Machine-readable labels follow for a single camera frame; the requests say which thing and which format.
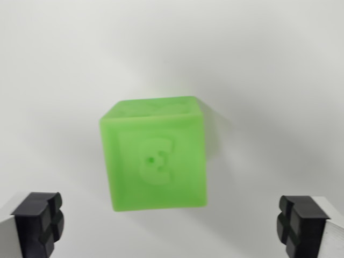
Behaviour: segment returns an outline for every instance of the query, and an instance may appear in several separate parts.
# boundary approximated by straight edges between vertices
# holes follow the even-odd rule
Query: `white backdrop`
[[[0,204],[59,191],[53,258],[287,257],[280,195],[344,213],[343,1],[0,0]],[[99,118],[194,95],[209,204],[115,213]]]

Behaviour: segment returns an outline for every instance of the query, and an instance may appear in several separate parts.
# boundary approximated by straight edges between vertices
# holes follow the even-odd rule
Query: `translucent green block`
[[[203,114],[196,98],[122,101],[100,125],[115,211],[206,204]]]

